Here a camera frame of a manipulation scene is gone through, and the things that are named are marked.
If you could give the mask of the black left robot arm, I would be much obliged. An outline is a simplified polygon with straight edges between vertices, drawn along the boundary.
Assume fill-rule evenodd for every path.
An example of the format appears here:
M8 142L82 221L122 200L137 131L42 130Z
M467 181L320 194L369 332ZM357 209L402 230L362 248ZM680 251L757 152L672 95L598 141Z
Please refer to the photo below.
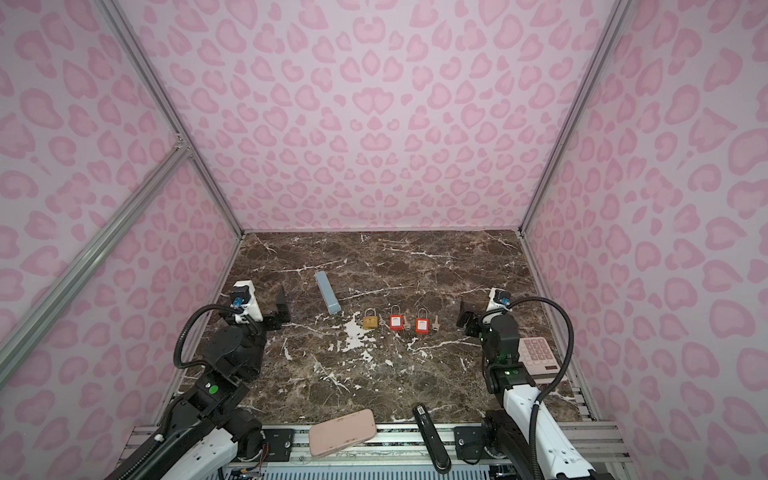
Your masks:
M269 441L261 422L240 403L259 377L268 334L290 323L284 289L276 309L261 312L250 281L236 283L227 305L207 304L185 322L173 351L179 370L199 367L195 383L166 407L155 431L110 473L112 479L224 478L235 460L261 462ZM197 359L184 360L186 340L196 322L209 312L225 322Z

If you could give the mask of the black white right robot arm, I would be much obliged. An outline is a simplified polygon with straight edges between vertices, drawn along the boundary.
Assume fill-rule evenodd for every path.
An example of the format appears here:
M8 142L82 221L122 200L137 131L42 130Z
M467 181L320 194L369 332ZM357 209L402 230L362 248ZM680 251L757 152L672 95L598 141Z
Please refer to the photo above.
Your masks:
M554 379L540 388L521 360L519 324L512 309L528 302L546 304L563 318L568 343L562 365ZM501 409L486 415L484 426L490 446L513 464L520 479L610 479L599 472L572 445L545 405L569 367L575 330L568 313L556 302L541 296L513 298L493 288L483 312L460 306L457 326L482 346L482 374L486 389Z

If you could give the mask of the red key fob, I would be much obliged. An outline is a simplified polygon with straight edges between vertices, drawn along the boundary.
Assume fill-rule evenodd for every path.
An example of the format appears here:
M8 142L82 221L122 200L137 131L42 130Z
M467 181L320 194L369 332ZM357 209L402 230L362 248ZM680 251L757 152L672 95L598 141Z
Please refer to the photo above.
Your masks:
M396 332L405 329L405 317L399 305L393 305L390 309L389 328Z
M430 329L429 311L425 307L420 307L417 311L415 332L419 335L427 335Z

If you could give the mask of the brass padlock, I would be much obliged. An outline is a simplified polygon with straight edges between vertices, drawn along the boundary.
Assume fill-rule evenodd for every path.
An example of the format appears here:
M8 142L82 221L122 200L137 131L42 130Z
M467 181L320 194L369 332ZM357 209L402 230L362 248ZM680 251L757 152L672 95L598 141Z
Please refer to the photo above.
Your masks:
M379 325L379 317L374 308L368 308L365 310L362 318L362 328L365 330L376 329Z

